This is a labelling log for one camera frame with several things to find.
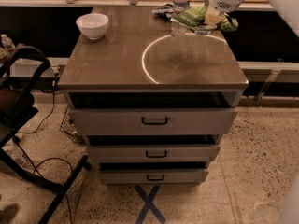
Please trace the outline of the bottom grey drawer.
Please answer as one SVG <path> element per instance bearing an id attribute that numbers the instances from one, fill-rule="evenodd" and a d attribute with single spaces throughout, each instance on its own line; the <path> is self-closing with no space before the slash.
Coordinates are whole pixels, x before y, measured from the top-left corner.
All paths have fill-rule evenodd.
<path id="1" fill-rule="evenodd" d="M 105 185 L 201 183 L 208 169 L 99 171 L 98 175 Z"/>

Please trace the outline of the top grey drawer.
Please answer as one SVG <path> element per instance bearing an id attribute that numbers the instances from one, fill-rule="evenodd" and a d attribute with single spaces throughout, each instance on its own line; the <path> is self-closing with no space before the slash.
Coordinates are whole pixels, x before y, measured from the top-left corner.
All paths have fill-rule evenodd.
<path id="1" fill-rule="evenodd" d="M 218 135 L 228 133 L 235 108 L 69 109 L 81 135 Z"/>

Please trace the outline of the middle grey drawer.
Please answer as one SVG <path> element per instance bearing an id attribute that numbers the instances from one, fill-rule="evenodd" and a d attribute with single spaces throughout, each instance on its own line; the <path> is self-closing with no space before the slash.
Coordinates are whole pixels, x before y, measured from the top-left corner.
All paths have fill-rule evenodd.
<path id="1" fill-rule="evenodd" d="M 219 145 L 111 145 L 88 146 L 96 163 L 197 162 L 213 161 Z"/>

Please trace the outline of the green jalapeno chip bag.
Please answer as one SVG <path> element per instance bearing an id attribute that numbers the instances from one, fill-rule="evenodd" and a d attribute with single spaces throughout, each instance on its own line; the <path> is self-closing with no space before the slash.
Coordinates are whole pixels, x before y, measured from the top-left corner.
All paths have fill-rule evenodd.
<path id="1" fill-rule="evenodd" d="M 228 14 L 224 13 L 225 18 L 217 25 L 205 24 L 205 15 L 207 8 L 210 5 L 191 7 L 179 14 L 174 19 L 181 25 L 191 31 L 236 31 L 238 22 L 236 19 L 231 18 Z"/>

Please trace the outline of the clear plastic water bottle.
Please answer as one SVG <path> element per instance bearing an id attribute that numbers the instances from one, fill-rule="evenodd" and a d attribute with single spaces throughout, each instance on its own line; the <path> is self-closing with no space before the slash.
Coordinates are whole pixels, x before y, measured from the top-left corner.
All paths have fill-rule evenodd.
<path id="1" fill-rule="evenodd" d="M 190 6 L 190 0 L 173 0 L 173 13 L 171 17 L 172 36 L 183 36 L 185 34 L 185 27 L 181 25 L 174 17 L 185 11 Z"/>

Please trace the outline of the black folding chair frame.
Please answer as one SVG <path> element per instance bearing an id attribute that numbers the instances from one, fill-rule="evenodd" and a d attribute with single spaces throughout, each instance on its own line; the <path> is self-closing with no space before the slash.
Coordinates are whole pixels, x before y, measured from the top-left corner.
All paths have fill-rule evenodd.
<path id="1" fill-rule="evenodd" d="M 34 107 L 34 97 L 31 91 L 41 75 L 50 68 L 49 59 L 40 49 L 32 46 L 19 45 L 8 55 L 7 60 L 1 66 L 1 84 L 9 81 L 10 66 L 20 58 L 40 61 L 40 65 L 23 89 L 9 89 L 4 87 L 0 89 L 0 159 L 20 178 L 56 194 L 48 210 L 38 222 L 38 224 L 48 224 L 48 221 L 63 197 L 67 196 L 67 191 L 76 180 L 81 169 L 88 169 L 90 164 L 87 162 L 88 156 L 83 155 L 75 169 L 71 171 L 66 182 L 59 184 L 44 178 L 42 175 L 35 175 L 34 173 L 24 170 L 3 150 L 3 146 L 10 139 L 18 143 L 16 133 L 38 112 Z"/>

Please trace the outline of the dark crumpled snack wrapper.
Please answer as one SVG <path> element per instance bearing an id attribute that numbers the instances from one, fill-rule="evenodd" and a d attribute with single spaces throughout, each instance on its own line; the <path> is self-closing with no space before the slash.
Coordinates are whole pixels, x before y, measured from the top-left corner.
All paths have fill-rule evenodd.
<path id="1" fill-rule="evenodd" d="M 173 5 L 172 4 L 165 4 L 161 7 L 153 9 L 152 13 L 157 15 L 157 16 L 170 18 L 173 14 Z"/>

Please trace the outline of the white ceramic bowl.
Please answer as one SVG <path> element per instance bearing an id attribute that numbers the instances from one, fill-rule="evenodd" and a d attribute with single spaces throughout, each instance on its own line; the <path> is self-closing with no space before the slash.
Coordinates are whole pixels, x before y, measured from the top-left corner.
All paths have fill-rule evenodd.
<path id="1" fill-rule="evenodd" d="M 108 23 L 108 16 L 101 13 L 82 15 L 76 20 L 81 33 L 91 40 L 101 39 L 107 32 Z"/>

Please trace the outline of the grey drawer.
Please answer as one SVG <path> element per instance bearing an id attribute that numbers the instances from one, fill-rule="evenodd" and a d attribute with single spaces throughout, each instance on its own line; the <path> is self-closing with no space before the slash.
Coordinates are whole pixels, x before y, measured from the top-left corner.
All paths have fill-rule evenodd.
<path id="1" fill-rule="evenodd" d="M 218 135 L 228 133 L 235 108 L 69 109 L 81 135 Z"/>
<path id="2" fill-rule="evenodd" d="M 99 171 L 98 175 L 105 185 L 201 183 L 208 169 Z"/>
<path id="3" fill-rule="evenodd" d="M 197 162 L 213 161 L 219 145 L 111 145 L 88 146 L 96 163 Z"/>

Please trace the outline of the grey drawer cabinet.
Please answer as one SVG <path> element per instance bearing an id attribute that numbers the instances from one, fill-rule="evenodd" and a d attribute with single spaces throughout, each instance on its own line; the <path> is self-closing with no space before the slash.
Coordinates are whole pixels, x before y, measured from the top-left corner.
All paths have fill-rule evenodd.
<path id="1" fill-rule="evenodd" d="M 236 109 L 249 83 L 221 33 L 172 36 L 150 7 L 99 10 L 107 34 L 81 37 L 59 81 L 69 109 Z M 81 136 L 88 147 L 220 145 L 224 134 Z M 208 169 L 213 161 L 92 163 L 99 172 Z"/>

